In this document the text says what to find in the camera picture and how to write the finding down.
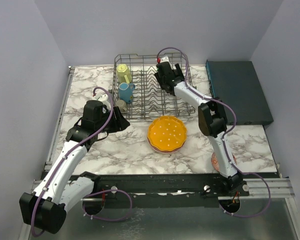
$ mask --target plate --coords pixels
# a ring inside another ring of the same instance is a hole
[[[187,128],[175,116],[161,116],[149,126],[147,139],[159,152],[173,152],[184,145],[187,139]]]

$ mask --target blue mug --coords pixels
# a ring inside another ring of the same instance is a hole
[[[133,83],[123,82],[119,85],[119,98],[130,104],[134,99],[133,91],[136,86]]]

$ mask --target mug handle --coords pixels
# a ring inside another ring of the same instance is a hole
[[[126,81],[126,83],[127,84],[129,84],[130,82],[129,82],[129,78],[128,78],[128,76],[127,75],[124,75],[124,79],[125,79],[125,81]]]

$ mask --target dish rack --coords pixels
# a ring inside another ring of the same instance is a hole
[[[171,64],[179,64],[183,75],[186,75],[186,60],[181,53],[163,53],[167,55]],[[116,73],[117,65],[126,64],[135,84],[133,101],[127,104],[127,111],[122,112],[126,119],[151,119],[163,115],[176,117],[190,116],[196,110],[181,98],[167,94],[161,90],[155,73],[157,72],[156,55],[119,54],[114,59],[112,94],[114,102],[119,99],[119,80]],[[187,82],[192,86],[190,67],[187,71]]]

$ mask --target yellow mug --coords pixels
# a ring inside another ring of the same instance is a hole
[[[120,84],[122,83],[129,84],[132,81],[130,69],[127,67],[126,64],[119,64],[116,67],[116,75],[118,76],[118,81]]]

